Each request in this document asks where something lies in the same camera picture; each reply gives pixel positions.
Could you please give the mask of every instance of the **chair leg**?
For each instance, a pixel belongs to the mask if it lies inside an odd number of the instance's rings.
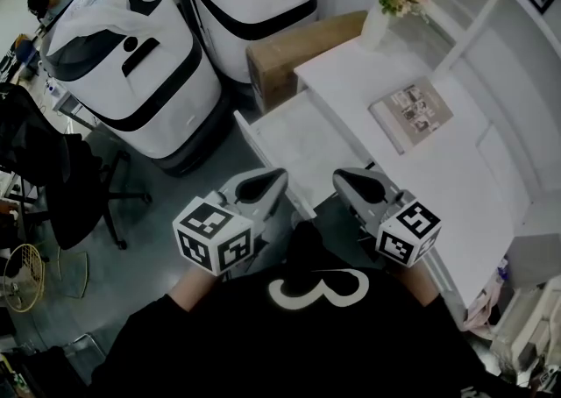
[[[109,185],[111,184],[111,182],[113,181],[113,175],[115,174],[115,171],[117,170],[117,166],[119,164],[120,160],[124,160],[124,161],[128,161],[131,159],[131,155],[127,152],[124,152],[122,150],[119,150],[117,152],[117,155],[115,156],[115,158],[113,159],[113,162],[111,163],[111,167],[109,168],[109,171],[107,173],[107,176],[105,177],[105,180],[103,180],[103,184],[109,188]]]
[[[103,213],[103,218],[105,219],[105,224],[107,225],[107,229],[111,237],[113,238],[113,242],[117,244],[119,250],[126,250],[126,241],[120,240],[117,236],[117,232],[115,231],[115,225],[113,224],[113,218],[111,217],[111,213],[109,208]]]
[[[49,220],[49,212],[48,211],[39,211],[39,212],[30,212],[25,214],[25,219],[30,224],[42,224],[46,220]]]
[[[145,203],[152,203],[152,196],[144,193],[128,193],[128,192],[109,192],[108,197],[110,200],[124,200],[127,198],[140,198]]]

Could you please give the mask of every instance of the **white vase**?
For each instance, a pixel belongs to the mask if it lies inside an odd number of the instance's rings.
[[[389,14],[382,13],[380,6],[375,4],[368,12],[359,44],[367,51],[375,51],[386,34],[388,24]]]

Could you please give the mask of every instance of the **book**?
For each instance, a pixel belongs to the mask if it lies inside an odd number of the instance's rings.
[[[426,77],[382,97],[368,109],[400,155],[454,116]]]

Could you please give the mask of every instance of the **plastic bag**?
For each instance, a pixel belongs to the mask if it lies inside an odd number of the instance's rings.
[[[57,52],[74,38],[103,30],[143,37],[155,32],[159,26],[155,18],[131,11],[129,0],[74,0],[55,27],[47,55]]]
[[[485,330],[486,324],[493,311],[493,306],[497,304],[501,296],[502,285],[507,277],[507,265],[507,260],[503,259],[491,280],[467,310],[467,317],[464,321],[465,330],[470,330],[473,334],[486,338],[484,335],[487,333]]]

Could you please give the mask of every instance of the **desk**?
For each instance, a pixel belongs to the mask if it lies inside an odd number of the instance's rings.
[[[432,273],[441,289],[453,291],[468,307],[491,278],[515,231],[507,203],[479,153],[477,143],[487,121],[469,93],[452,74],[433,80],[454,118],[400,156],[367,108],[407,82],[430,75],[431,69],[405,43],[389,34],[378,52],[368,53],[351,40],[295,72],[301,94],[251,126],[237,115],[260,158],[291,173],[288,198],[297,207],[300,202],[303,215],[313,216],[318,202],[332,193],[327,185],[334,168],[364,167],[373,161],[442,218],[438,272],[433,268]],[[314,149],[310,144],[318,131]],[[305,146],[307,153],[302,153]]]
[[[63,90],[60,97],[55,97],[46,93],[51,97],[53,111],[58,111],[63,115],[70,117],[78,124],[83,125],[88,130],[94,131],[99,125],[97,118],[80,102],[78,102],[78,99],[72,96],[67,89],[64,89],[61,85],[59,88]]]

